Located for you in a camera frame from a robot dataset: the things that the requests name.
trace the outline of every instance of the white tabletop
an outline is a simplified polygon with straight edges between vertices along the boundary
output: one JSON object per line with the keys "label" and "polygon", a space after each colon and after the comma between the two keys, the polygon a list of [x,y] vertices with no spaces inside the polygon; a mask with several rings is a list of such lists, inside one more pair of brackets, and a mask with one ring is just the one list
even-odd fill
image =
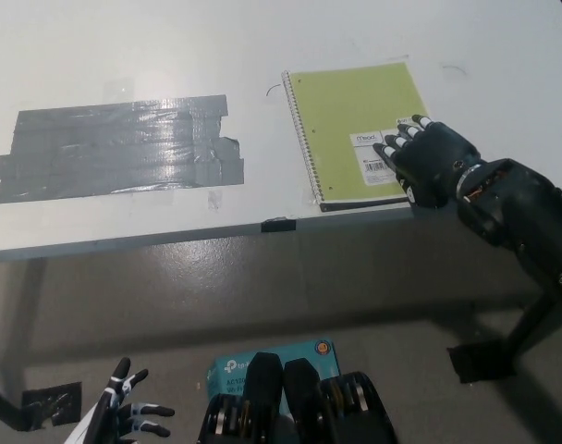
{"label": "white tabletop", "polygon": [[244,185],[0,204],[0,260],[392,218],[405,204],[323,214],[281,72],[407,60],[433,117],[486,159],[562,188],[562,4],[551,0],[0,1],[0,154],[17,113],[227,96]]}

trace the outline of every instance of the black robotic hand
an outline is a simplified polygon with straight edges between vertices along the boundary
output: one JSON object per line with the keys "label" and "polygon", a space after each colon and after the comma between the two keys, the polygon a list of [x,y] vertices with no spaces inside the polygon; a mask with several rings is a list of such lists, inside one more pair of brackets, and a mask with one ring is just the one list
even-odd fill
{"label": "black robotic hand", "polygon": [[456,197],[461,176],[482,163],[478,150],[448,126],[413,116],[419,125],[398,125],[398,136],[386,136],[373,146],[396,172],[397,180],[418,206],[441,207]]}
{"label": "black robotic hand", "polygon": [[143,416],[173,416],[174,410],[145,402],[122,406],[129,393],[148,376],[147,370],[128,376],[131,361],[123,358],[115,369],[98,403],[79,422],[66,444],[132,444],[135,439],[123,438],[132,432],[150,432],[167,438],[170,431]]}

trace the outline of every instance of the gray floor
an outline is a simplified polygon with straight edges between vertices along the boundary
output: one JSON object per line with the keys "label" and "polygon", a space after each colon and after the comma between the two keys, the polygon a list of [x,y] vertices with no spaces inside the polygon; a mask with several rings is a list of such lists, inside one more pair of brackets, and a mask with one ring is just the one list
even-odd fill
{"label": "gray floor", "polygon": [[[151,372],[133,399],[177,410],[170,440],[141,442],[194,442],[217,355],[326,335],[402,443],[562,443],[562,307],[514,378],[462,386],[446,353],[508,331],[537,294],[453,217],[0,264],[0,390],[82,381],[87,409],[128,355]],[[0,442],[70,429],[0,425]]]}

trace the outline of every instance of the green notebook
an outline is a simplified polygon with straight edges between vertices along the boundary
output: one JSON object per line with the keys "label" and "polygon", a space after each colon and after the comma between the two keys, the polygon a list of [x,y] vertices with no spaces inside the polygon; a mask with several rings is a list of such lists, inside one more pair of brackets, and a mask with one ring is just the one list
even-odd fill
{"label": "green notebook", "polygon": [[373,150],[399,122],[427,115],[405,63],[283,73],[312,188],[323,211],[405,202]]}

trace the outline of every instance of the tape patch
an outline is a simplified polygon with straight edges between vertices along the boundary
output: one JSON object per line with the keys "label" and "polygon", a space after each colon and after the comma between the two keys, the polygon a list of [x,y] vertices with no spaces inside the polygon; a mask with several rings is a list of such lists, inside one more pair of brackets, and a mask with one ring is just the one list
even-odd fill
{"label": "tape patch", "polygon": [[242,184],[226,116],[224,95],[21,111],[0,204]]}

